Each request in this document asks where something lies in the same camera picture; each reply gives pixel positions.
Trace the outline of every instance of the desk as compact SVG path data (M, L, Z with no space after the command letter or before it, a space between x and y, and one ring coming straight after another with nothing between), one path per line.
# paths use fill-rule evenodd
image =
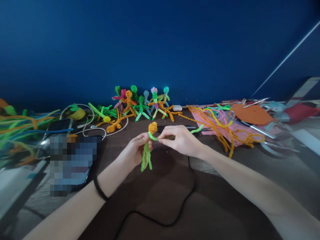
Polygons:
M184 111L184 115L192 117L189 111ZM168 118L161 119L160 115L155 121L158 125L196 126L195 122L178 116L175 116L174 123ZM150 123L150 120L143 118L135 123L134 118L130 118L123 131L106 137L102 142L102 154L95 163L93 172L100 173L107 167L133 137L148 131ZM90 134L101 134L101 131L90 131ZM215 136L200 134L199 140L223 153ZM265 155L257 147L237 147L233 159L276 182L319 219L320 180L299 157L293 155L279 160ZM121 220L133 209L163 223L171 222L176 217L182 200L193 184L187 168L187 157L154 142L151 161L153 170L147 168L141 173L139 166L135 168L80 239L113 239ZM139 216L131 216L118 239L279 239L264 214L235 191L210 165L199 159L191 159L191 166L196 169L197 189L187 201L177 225L164 229ZM46 190L46 187L41 189L42 193L47 192L46 196L34 194L27 204L48 215L72 194L66 198L50 198L49 188ZM28 231L38 223L34 222L31 226L30 221L24 219L23 215L19 215L17 231L21 231L26 222Z

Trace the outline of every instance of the right hand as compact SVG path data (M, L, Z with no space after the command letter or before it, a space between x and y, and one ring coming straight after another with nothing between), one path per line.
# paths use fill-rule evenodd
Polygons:
M164 139L174 135L175 139ZM203 144L185 126L166 126L158 137L159 142L190 157L199 157Z

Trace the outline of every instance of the left hand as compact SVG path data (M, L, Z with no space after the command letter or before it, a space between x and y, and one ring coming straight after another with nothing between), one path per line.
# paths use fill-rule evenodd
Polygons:
M132 163L132 167L135 168L141 163L143 146L149 140L148 133L141 133L139 136L133 138L125 149L118 156L119 159L124 159ZM149 148L152 151L152 141L149 141Z

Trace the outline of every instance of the red object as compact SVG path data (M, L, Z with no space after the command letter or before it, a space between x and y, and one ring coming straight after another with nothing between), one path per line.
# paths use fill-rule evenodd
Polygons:
M310 107L303 103L297 103L291 108L287 108L285 110L286 114L288 114L290 117L289 123L299 123L303 119L311 117L316 113L318 113L319 111L320 111L320 108Z

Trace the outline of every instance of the smartphone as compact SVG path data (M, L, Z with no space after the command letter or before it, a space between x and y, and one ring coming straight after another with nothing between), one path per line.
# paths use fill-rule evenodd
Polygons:
M58 131L63 129L72 128L73 120L71 118L65 118L58 121L51 122L47 128L47 131ZM50 157L50 137L62 136L66 137L70 134L70 131L63 133L46 133L41 141L41 146L37 152L36 158L38 160L46 159Z

